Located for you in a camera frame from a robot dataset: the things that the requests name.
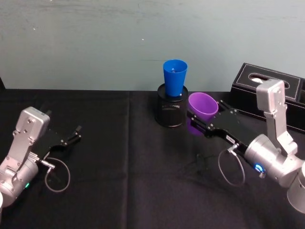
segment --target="black cylinder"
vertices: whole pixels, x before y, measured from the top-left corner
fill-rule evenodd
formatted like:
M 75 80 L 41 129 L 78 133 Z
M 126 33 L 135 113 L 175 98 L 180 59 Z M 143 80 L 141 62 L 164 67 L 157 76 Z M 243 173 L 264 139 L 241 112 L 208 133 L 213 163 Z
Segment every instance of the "black cylinder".
M 185 123 L 188 90 L 183 87 L 180 96 L 170 97 L 165 93 L 165 84 L 158 88 L 156 121 L 165 127 L 177 127 Z

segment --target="plastic cup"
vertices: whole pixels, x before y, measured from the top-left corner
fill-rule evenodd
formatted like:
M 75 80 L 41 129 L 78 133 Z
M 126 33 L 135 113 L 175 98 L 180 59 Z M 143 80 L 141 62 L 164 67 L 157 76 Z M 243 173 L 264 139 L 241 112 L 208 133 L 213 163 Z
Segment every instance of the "plastic cup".
M 218 112 L 218 103 L 208 94 L 195 92 L 189 96 L 188 109 L 191 110 L 198 118 L 203 121 L 210 121 Z M 191 126 L 191 119 L 186 120 L 187 129 L 193 135 L 202 135 L 202 133 Z
M 183 90 L 187 64 L 181 60 L 169 60 L 163 64 L 165 93 L 171 97 L 180 96 Z

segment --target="blue light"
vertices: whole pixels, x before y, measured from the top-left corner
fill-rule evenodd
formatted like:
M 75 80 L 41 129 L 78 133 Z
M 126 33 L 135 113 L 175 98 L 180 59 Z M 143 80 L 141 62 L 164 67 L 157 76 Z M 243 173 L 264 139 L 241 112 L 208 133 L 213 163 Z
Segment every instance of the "blue light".
M 260 172 L 260 173 L 264 171 L 264 168 L 259 164 L 255 164 L 254 168 L 257 172 Z

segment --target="tissue box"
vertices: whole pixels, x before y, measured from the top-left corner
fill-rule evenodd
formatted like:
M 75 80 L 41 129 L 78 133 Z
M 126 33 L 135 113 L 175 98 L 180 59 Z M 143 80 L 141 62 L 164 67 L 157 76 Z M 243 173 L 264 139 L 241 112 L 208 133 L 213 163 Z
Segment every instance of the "tissue box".
M 253 81 L 254 78 L 262 80 L 274 78 L 284 81 L 287 126 L 305 133 L 305 84 L 303 78 L 244 63 L 232 84 L 228 104 L 238 109 L 242 114 L 265 119 L 264 113 L 257 108 L 256 88 L 260 83 Z

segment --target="table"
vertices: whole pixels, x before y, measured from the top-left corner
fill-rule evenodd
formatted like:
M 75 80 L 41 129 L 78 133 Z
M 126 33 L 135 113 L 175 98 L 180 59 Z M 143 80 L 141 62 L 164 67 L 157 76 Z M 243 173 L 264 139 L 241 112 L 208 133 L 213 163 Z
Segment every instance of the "table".
M 228 96 L 209 94 L 224 100 Z M 82 140 L 65 161 L 70 187 L 52 193 L 39 174 L 20 199 L 3 210 L 1 228 L 305 228 L 305 215 L 290 206 L 286 189 L 260 179 L 246 163 L 244 186 L 224 181 L 217 156 L 228 146 L 225 141 L 190 135 L 185 126 L 158 125 L 153 115 L 156 96 L 125 91 L 0 92 L 1 161 L 20 111 L 28 106 L 52 110 L 50 128 L 58 133 L 82 126 Z M 265 133 L 264 122 L 246 116 L 241 121 Z M 304 159 L 305 135 L 290 133 Z M 196 163 L 197 155 L 204 158 L 201 163 Z M 222 164 L 230 178 L 241 177 L 231 157 L 224 156 Z

